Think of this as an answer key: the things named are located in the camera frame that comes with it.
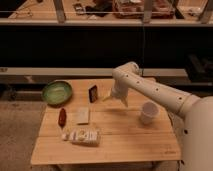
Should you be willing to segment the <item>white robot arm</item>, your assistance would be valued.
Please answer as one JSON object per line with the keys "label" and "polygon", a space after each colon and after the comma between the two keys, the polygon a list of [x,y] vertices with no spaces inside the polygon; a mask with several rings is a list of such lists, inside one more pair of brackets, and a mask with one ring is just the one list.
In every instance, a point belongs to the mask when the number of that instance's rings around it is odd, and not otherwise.
{"label": "white robot arm", "polygon": [[184,120],[179,171],[213,171],[213,96],[200,98],[143,78],[139,71],[135,62],[114,68],[115,82],[107,99],[120,99],[127,106],[131,88],[178,115]]}

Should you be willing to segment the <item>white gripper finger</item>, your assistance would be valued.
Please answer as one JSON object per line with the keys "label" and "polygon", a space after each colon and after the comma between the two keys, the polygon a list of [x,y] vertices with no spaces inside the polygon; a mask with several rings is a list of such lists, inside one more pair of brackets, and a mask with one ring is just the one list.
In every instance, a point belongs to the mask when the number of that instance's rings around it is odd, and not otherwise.
{"label": "white gripper finger", "polygon": [[106,97],[104,97],[103,99],[102,99],[102,101],[107,101],[107,100],[110,100],[110,99],[112,99],[112,96],[106,96]]}
{"label": "white gripper finger", "polygon": [[122,103],[123,103],[126,107],[128,107],[127,98],[122,98],[121,101],[122,101]]}

